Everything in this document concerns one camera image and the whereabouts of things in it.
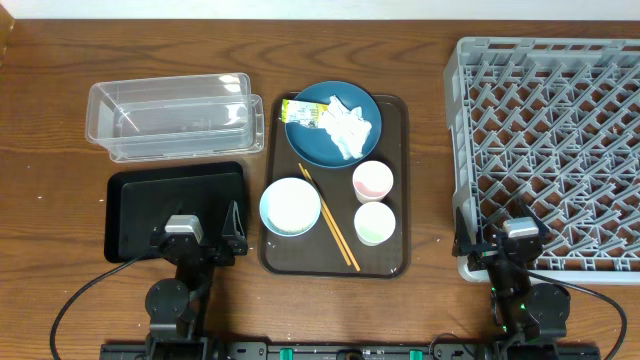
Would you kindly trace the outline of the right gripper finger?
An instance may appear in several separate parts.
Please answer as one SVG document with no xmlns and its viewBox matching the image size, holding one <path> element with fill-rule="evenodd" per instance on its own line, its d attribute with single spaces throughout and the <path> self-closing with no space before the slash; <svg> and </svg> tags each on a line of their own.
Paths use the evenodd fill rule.
<svg viewBox="0 0 640 360">
<path fill-rule="evenodd" d="M 455 235 L 452 248 L 454 257 L 467 256 L 474 250 L 465 217 L 460 207 L 455 210 Z"/>
<path fill-rule="evenodd" d="M 534 223 L 538 229 L 538 235 L 549 234 L 549 227 L 542 222 L 536 213 L 520 197 L 515 200 L 514 212 L 518 218 L 528 218 L 532 223 Z"/>
</svg>

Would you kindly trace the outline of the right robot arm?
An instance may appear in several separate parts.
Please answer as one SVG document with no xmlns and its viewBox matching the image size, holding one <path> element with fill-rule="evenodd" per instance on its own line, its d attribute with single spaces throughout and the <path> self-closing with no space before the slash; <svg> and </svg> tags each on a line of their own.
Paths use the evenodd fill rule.
<svg viewBox="0 0 640 360">
<path fill-rule="evenodd" d="M 567 335 L 570 294 L 551 282 L 534 284 L 527 265 L 543 252 L 549 228 L 522 201 L 518 216 L 503 222 L 490 242 L 475 243 L 461 209 L 455 212 L 452 255 L 465 257 L 472 271 L 485 270 L 492 286 L 494 319 L 516 342 Z"/>
</svg>

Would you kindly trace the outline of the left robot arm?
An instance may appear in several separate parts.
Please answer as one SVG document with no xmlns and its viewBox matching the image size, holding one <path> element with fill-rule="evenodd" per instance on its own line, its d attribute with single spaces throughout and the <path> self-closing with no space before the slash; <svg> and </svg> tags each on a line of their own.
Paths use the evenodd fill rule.
<svg viewBox="0 0 640 360">
<path fill-rule="evenodd" d="M 210 293 L 213 270 L 232 266 L 237 256 L 247 254 L 237 202 L 229 204 L 221 225 L 221 233 L 209 239 L 197 216 L 175 214 L 151 238 L 151 254 L 176 266 L 174 277 L 158 281 L 146 295 L 151 338 L 192 340 L 206 311 L 202 299 Z"/>
</svg>

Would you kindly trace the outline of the green plastic cup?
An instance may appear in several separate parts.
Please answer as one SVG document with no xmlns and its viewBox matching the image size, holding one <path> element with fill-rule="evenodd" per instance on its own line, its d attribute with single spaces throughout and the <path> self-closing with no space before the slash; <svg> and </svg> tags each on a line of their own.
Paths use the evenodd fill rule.
<svg viewBox="0 0 640 360">
<path fill-rule="evenodd" d="M 396 228 L 396 218 L 389 206 L 382 202 L 368 202 L 354 215 L 357 238 L 367 246 L 378 246 L 389 240 Z"/>
</svg>

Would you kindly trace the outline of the white napkin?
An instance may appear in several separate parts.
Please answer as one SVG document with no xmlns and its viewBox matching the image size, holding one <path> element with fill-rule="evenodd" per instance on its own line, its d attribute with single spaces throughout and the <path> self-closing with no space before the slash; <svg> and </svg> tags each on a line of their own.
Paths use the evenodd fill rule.
<svg viewBox="0 0 640 360">
<path fill-rule="evenodd" d="M 318 120 L 318 127 L 327 132 L 344 160 L 363 157 L 363 148 L 372 125 L 362 116 L 360 106 L 349 110 L 337 96 L 332 95 L 327 109 Z"/>
</svg>

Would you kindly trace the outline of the pink plastic cup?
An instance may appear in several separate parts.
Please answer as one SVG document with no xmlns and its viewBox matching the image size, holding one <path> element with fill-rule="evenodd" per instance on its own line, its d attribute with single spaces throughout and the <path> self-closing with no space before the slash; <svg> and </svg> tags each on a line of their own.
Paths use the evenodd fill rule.
<svg viewBox="0 0 640 360">
<path fill-rule="evenodd" d="M 391 191 L 394 176 L 391 169 L 380 161 L 359 164 L 352 175 L 352 185 L 357 200 L 364 204 L 382 201 Z"/>
</svg>

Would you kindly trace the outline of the yellow green snack wrapper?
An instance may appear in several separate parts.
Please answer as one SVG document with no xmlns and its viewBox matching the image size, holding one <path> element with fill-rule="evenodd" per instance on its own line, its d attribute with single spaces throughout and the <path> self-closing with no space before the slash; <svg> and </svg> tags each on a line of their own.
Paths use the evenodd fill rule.
<svg viewBox="0 0 640 360">
<path fill-rule="evenodd" d="M 327 111 L 326 104 L 284 99 L 281 104 L 281 120 L 309 129 L 316 129 L 320 118 Z"/>
</svg>

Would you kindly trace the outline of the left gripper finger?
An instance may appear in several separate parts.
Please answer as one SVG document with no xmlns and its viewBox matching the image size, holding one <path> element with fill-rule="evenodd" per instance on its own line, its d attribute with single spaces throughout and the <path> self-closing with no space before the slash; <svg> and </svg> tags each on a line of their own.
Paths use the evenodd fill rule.
<svg viewBox="0 0 640 360">
<path fill-rule="evenodd" d="M 221 239 L 231 249 L 234 255 L 246 255 L 248 252 L 248 242 L 244 232 L 238 204 L 232 201 L 229 205 L 224 225 L 222 227 Z"/>
<path fill-rule="evenodd" d="M 183 214 L 183 207 L 183 201 L 179 199 L 170 200 L 162 207 L 158 227 L 160 232 L 164 232 L 166 223 L 173 215 Z"/>
</svg>

